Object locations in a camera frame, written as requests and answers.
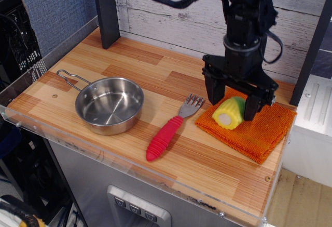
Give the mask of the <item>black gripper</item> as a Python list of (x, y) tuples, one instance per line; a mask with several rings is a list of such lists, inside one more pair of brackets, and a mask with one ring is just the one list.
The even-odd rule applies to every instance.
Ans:
[(224, 56), (203, 56), (205, 86), (212, 105), (225, 96), (226, 86), (248, 95), (245, 121), (252, 121), (266, 104), (273, 105), (279, 86), (262, 69), (266, 43), (266, 36), (256, 38), (250, 45), (239, 45), (225, 36)]

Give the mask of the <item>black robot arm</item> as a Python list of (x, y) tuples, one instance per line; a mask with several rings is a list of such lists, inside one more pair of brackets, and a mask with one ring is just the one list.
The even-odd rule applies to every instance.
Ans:
[(276, 24), (272, 0), (221, 0), (227, 25), (223, 38), (224, 56), (204, 55), (202, 69), (208, 99), (215, 105), (225, 96), (226, 87), (247, 96), (244, 120), (252, 121), (265, 105), (275, 101), (278, 84), (262, 69), (267, 38)]

